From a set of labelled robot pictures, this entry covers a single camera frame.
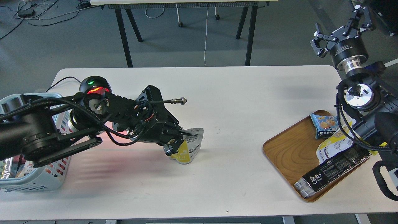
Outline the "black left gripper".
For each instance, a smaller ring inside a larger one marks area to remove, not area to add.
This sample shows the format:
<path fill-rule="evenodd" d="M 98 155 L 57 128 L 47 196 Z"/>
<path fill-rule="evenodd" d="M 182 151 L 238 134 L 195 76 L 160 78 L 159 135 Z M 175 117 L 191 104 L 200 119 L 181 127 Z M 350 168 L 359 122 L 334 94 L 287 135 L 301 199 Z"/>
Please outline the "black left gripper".
<path fill-rule="evenodd" d="M 112 124 L 115 136 L 129 139 L 129 142 L 121 143 L 112 138 L 116 145 L 155 143 L 163 145 L 167 156 L 178 153 L 184 142 L 183 136 L 192 136 L 191 132 L 179 126 L 179 121 L 167 109 L 128 109 L 112 112 Z"/>

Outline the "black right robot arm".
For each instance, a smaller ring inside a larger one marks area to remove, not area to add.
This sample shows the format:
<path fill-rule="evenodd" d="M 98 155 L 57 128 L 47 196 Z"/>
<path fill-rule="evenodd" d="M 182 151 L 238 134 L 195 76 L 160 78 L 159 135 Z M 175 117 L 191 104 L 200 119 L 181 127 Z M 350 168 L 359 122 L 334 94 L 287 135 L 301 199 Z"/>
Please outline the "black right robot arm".
<path fill-rule="evenodd" d="M 350 6 L 347 23 L 331 34 L 323 34 L 315 24 L 310 44 L 318 57 L 330 54 L 334 68 L 345 72 L 346 78 L 337 86 L 337 118 L 343 119 L 349 131 L 345 135 L 356 148 L 380 153 L 382 160 L 372 171 L 384 196 L 396 201 L 380 169 L 397 169 L 397 88 L 380 78 L 386 69 L 383 62 L 364 66 L 368 53 L 361 34 L 375 26 L 369 7 Z"/>

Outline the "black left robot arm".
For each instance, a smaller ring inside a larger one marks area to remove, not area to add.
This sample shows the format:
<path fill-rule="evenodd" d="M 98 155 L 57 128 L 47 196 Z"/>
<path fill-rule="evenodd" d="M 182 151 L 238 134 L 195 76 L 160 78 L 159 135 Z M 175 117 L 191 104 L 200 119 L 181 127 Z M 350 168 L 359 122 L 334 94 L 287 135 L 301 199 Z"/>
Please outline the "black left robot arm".
<path fill-rule="evenodd" d="M 118 146 L 154 143 L 171 156 L 192 132 L 179 126 L 165 103 L 183 105 L 186 99 L 163 100 L 152 85 L 135 100 L 102 86 L 67 97 L 8 96 L 1 100 L 1 159 L 22 155 L 43 167 L 100 145 L 103 132 Z"/>

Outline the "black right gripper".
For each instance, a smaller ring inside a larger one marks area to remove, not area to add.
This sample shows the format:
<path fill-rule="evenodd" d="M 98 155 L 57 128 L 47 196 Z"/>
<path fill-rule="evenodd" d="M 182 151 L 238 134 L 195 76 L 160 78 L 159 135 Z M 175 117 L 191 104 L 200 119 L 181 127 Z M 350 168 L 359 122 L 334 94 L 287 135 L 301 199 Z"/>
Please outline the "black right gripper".
<path fill-rule="evenodd" d="M 369 56 L 361 34 L 376 29 L 372 19 L 370 7 L 356 5 L 342 31 L 343 37 L 350 38 L 323 34 L 319 24 L 315 24 L 314 38 L 310 40 L 314 53 L 324 58 L 329 52 L 336 70 L 344 70 L 344 61 L 350 58 L 360 63 L 366 62 Z"/>

